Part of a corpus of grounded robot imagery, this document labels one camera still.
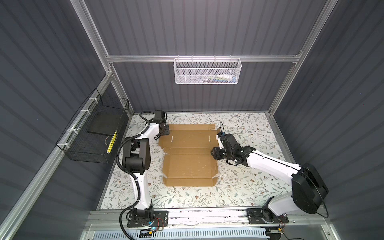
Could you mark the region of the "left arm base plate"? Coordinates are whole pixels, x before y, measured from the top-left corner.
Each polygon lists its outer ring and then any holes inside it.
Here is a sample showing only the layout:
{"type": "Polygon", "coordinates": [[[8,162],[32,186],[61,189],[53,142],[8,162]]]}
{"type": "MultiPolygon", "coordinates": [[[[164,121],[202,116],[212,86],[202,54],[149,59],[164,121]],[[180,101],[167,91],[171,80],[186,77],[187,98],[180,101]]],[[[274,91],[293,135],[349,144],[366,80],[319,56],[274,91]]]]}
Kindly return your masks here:
{"type": "Polygon", "coordinates": [[[128,228],[167,227],[169,212],[133,209],[127,214],[126,219],[128,228]]]}

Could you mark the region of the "brown cardboard box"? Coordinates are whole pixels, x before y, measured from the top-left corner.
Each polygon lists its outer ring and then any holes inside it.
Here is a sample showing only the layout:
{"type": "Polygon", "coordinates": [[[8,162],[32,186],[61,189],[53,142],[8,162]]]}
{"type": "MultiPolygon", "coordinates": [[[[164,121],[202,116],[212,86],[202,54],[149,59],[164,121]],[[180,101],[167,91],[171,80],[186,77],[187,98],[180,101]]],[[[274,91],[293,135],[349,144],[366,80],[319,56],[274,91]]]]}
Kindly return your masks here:
{"type": "Polygon", "coordinates": [[[163,182],[167,187],[213,187],[218,162],[211,150],[218,147],[215,124],[170,124],[170,134],[160,137],[165,152],[163,182]]]}

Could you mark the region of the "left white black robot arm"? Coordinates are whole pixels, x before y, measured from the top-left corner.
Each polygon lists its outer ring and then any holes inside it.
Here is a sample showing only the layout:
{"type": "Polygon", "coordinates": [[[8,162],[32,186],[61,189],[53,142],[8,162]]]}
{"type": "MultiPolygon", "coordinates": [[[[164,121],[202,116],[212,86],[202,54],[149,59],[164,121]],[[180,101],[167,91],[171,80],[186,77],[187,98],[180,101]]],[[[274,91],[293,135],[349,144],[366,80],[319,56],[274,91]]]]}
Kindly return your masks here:
{"type": "Polygon", "coordinates": [[[139,134],[126,138],[122,144],[123,157],[121,170],[129,174],[133,186],[137,211],[149,211],[153,208],[148,189],[148,173],[151,165],[150,141],[170,134],[167,113],[164,111],[144,111],[139,117],[146,125],[139,134]]]}

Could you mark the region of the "yellow green striped tool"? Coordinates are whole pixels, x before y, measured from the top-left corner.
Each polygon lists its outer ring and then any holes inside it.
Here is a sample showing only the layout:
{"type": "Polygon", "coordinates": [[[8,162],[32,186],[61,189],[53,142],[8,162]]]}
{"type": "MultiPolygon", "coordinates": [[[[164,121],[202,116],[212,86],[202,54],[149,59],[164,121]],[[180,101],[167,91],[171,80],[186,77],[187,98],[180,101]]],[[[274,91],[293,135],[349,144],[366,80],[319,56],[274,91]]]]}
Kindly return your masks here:
{"type": "Polygon", "coordinates": [[[107,154],[110,154],[112,152],[112,149],[114,147],[114,144],[116,142],[116,139],[117,139],[117,135],[118,135],[118,131],[115,131],[114,135],[112,136],[111,138],[111,141],[108,145],[108,148],[107,148],[107,154]]]}

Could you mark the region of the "markers in white basket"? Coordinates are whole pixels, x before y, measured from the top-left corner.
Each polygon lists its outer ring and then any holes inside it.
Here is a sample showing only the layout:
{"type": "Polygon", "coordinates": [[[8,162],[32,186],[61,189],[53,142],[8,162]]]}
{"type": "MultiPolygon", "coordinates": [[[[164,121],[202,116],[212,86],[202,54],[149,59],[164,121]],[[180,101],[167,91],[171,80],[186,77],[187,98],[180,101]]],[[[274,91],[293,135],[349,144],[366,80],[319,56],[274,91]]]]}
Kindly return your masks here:
{"type": "Polygon", "coordinates": [[[202,83],[238,83],[238,76],[235,75],[216,75],[216,76],[204,76],[200,79],[202,83]]]}

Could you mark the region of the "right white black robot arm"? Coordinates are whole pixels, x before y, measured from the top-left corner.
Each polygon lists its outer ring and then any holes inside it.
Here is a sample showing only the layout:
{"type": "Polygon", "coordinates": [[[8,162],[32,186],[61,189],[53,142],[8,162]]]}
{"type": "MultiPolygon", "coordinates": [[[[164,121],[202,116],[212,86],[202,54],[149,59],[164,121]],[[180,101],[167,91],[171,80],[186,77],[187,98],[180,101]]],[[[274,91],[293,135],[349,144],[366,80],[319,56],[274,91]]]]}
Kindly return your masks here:
{"type": "Polygon", "coordinates": [[[268,156],[256,148],[242,147],[232,134],[220,131],[217,134],[218,147],[211,150],[215,160],[226,160],[228,165],[243,165],[261,170],[283,181],[291,191],[279,197],[270,197],[262,206],[261,216],[267,223],[273,223],[285,214],[301,210],[317,214],[329,193],[329,189],[311,164],[288,163],[268,156]]]}

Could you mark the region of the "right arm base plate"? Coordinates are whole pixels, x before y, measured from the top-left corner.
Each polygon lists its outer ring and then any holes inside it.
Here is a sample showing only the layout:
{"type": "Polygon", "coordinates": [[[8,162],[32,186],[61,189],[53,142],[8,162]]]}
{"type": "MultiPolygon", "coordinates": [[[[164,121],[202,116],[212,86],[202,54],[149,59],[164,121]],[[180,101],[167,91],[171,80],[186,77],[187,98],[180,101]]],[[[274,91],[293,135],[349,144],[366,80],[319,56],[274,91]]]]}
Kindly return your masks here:
{"type": "Polygon", "coordinates": [[[269,209],[262,208],[248,208],[246,209],[247,218],[252,225],[256,224],[287,224],[289,223],[288,216],[283,214],[277,216],[269,209]]]}

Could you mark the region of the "black foam pad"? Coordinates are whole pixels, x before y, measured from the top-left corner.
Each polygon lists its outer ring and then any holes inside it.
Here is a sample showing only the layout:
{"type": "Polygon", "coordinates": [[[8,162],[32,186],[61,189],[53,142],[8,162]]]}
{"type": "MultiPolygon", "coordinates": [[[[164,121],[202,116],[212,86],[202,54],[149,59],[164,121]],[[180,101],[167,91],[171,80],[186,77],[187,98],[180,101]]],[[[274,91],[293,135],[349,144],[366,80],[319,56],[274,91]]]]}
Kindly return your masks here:
{"type": "Polygon", "coordinates": [[[91,121],[87,132],[103,136],[113,136],[120,120],[119,114],[113,113],[97,113],[96,117],[91,121]]]}

